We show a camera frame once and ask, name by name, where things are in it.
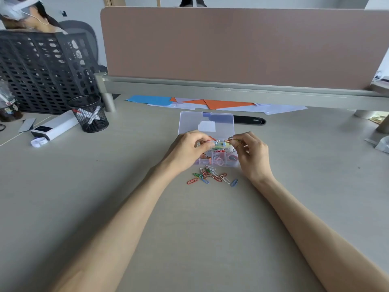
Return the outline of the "person's left hand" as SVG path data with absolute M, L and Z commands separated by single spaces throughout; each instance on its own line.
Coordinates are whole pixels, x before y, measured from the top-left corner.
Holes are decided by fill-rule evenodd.
M 179 134 L 160 162 L 163 172 L 169 177 L 176 177 L 191 167 L 203 153 L 211 149 L 196 148 L 195 144 L 197 141 L 213 141 L 213 139 L 198 130 Z

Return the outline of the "person's left forearm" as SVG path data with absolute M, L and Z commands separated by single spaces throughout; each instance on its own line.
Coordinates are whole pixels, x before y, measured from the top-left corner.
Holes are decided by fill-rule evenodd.
M 163 191 L 192 166 L 163 160 L 132 191 L 115 215 L 83 246 L 49 292 L 116 292 Z

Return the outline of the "person's right forearm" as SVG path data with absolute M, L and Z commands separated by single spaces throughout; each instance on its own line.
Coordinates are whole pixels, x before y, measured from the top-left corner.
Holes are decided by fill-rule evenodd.
M 326 292 L 389 292 L 389 274 L 306 208 L 274 178 L 250 177 Z

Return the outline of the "clear plastic compartment box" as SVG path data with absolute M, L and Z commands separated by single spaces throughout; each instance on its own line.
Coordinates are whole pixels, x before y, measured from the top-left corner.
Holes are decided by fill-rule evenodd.
M 220 140 L 211 150 L 202 154 L 195 165 L 209 165 L 217 167 L 212 159 L 219 156 L 224 159 L 225 167 L 237 167 L 238 155 L 234 147 L 225 140 L 235 135 L 233 114 L 214 112 L 188 112 L 180 113 L 178 134 L 198 130 L 210 136 L 213 140 Z

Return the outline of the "orange paper sheet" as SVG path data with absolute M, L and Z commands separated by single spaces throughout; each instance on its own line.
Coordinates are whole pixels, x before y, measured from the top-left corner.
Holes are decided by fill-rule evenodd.
M 220 101 L 220 100 L 187 100 L 181 103 L 192 103 L 198 105 L 206 105 L 208 108 L 212 110 L 220 109 L 220 108 L 231 108 L 231 107 L 246 107 L 246 106 L 256 106 L 255 103 L 249 102 L 232 102 L 232 101 Z

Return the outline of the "white paper sheet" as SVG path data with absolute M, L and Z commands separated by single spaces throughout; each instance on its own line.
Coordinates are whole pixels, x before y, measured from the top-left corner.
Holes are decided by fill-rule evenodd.
M 286 112 L 302 111 L 308 109 L 305 106 L 295 106 L 295 105 L 278 105 L 278 104 L 258 104 L 255 106 L 245 107 L 243 111 L 245 112 L 262 112 L 266 115 L 280 114 Z

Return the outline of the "blue paper sheet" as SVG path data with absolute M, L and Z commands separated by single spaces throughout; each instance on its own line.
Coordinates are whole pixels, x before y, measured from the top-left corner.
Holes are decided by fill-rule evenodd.
M 134 95 L 126 99 L 126 101 L 128 102 L 144 103 L 144 104 L 158 105 L 158 106 L 169 106 L 172 104 L 170 100 L 171 97 L 144 96 L 144 95 Z

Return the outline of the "black mesh pen cup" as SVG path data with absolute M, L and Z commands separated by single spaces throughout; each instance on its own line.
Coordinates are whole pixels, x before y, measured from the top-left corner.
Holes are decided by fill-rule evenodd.
M 84 132 L 96 133 L 103 131 L 109 126 L 99 95 L 88 94 L 75 97 L 70 99 L 67 105 Z

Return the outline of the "clear plastic bag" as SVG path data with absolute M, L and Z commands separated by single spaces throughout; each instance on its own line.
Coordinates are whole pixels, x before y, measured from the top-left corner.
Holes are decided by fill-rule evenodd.
M 389 154 L 389 135 L 380 139 L 380 141 L 374 141 L 372 139 L 364 139 L 366 142 L 372 144 L 374 148 L 378 151 Z

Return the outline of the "white power bank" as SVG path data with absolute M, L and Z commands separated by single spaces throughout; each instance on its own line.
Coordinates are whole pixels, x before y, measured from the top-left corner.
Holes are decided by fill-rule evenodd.
M 48 122 L 35 127 L 31 130 L 31 134 L 34 137 L 45 138 L 48 141 L 53 141 L 55 138 L 78 124 L 79 122 L 74 113 L 72 111 L 67 111 L 57 117 L 54 117 Z

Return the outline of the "grey office chair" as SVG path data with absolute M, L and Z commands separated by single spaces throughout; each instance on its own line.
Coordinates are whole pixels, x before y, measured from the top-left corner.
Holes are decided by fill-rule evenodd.
M 59 22 L 60 27 L 64 29 L 69 34 L 76 34 L 76 33 L 83 33 L 86 36 L 86 40 L 88 42 L 88 45 L 91 49 L 91 52 L 96 60 L 96 62 L 99 65 L 100 72 L 107 73 L 108 69 L 106 66 L 101 65 L 98 62 L 99 59 L 99 52 L 98 52 L 98 41 L 96 38 L 96 34 L 92 26 L 86 22 L 82 22 L 79 20 L 65 20 Z

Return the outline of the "black perforated plastic crate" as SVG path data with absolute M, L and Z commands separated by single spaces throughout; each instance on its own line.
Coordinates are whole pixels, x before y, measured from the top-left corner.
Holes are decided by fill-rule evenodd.
M 83 33 L 0 31 L 0 80 L 22 112 L 62 114 L 75 97 L 100 95 L 100 72 Z

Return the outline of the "grey card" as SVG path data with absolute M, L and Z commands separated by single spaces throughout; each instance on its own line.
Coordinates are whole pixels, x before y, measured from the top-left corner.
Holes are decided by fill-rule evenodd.
M 27 132 L 33 129 L 36 118 L 28 118 L 23 120 L 21 127 L 18 130 L 18 133 Z

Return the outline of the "clear jar with dark contents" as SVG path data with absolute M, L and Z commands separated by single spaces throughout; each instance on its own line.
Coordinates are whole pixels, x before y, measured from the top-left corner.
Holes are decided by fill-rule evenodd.
M 23 117 L 8 83 L 0 80 L 0 122 L 13 122 Z

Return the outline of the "white headset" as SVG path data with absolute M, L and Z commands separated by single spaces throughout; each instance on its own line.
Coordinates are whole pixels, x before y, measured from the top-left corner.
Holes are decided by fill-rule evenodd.
M 29 16 L 30 7 L 43 0 L 0 0 L 0 15 L 7 19 L 23 20 Z

